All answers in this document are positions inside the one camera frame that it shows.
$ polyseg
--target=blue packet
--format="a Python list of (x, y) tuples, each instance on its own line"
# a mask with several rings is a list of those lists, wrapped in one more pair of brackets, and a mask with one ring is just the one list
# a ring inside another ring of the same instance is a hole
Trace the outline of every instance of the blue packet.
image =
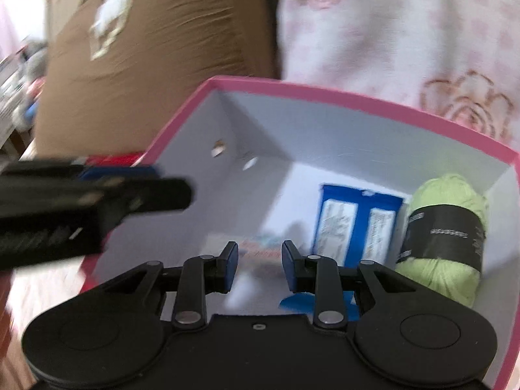
[[(334, 259), (339, 266), (355, 268), (362, 259), (384, 264), (403, 199), (370, 190), (323, 185), (313, 254)], [(353, 292), (343, 292), (350, 321), (359, 319)], [(310, 314), (314, 296), (296, 294), (280, 308)]]

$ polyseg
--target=pink curtain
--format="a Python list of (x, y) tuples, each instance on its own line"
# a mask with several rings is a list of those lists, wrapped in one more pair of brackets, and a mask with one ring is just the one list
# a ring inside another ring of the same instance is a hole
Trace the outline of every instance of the pink curtain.
[(12, 24), (9, 12), (0, 0), (0, 61), (20, 49), (20, 40)]

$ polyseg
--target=light green yarn skein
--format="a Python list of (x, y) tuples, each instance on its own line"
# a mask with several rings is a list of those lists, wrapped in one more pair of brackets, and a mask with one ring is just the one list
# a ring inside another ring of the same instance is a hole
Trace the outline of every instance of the light green yarn skein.
[[(430, 205), (457, 205), (474, 212), (487, 229), (487, 201), (461, 175), (446, 174), (424, 183), (410, 201), (409, 214)], [(469, 265), (446, 259), (412, 259), (396, 271), (467, 307), (475, 302), (480, 273)]]

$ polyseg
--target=green yarn ball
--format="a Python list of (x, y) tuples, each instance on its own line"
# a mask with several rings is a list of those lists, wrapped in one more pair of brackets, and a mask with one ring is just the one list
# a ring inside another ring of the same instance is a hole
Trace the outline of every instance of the green yarn ball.
[[(410, 201), (409, 214), (430, 205), (457, 205), (476, 214), (487, 228), (487, 201), (461, 176), (446, 174), (424, 183)], [(398, 263), (396, 271), (467, 307), (475, 302), (480, 272), (447, 259), (413, 259)]]

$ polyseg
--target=storage box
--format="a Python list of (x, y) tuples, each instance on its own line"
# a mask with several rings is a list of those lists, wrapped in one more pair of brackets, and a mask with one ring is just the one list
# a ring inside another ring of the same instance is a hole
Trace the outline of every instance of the storage box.
[[(520, 162), (512, 149), (373, 98), (216, 77), (186, 101), (142, 162), (157, 165), (165, 176), (189, 178), (196, 200), (183, 213), (138, 216), (118, 227), (95, 270), (101, 281), (148, 260), (181, 265), (212, 242), (217, 253), (222, 236), (270, 233), (310, 251), (323, 183), (408, 201), (426, 180), (462, 174), (489, 199), (483, 280), (474, 309), (498, 335), (485, 383), (505, 388), (520, 344)], [(400, 224), (394, 247), (402, 239)], [(281, 266), (274, 264), (239, 272), (228, 295), (207, 297), (208, 313), (281, 314), (278, 304), (288, 295)]]

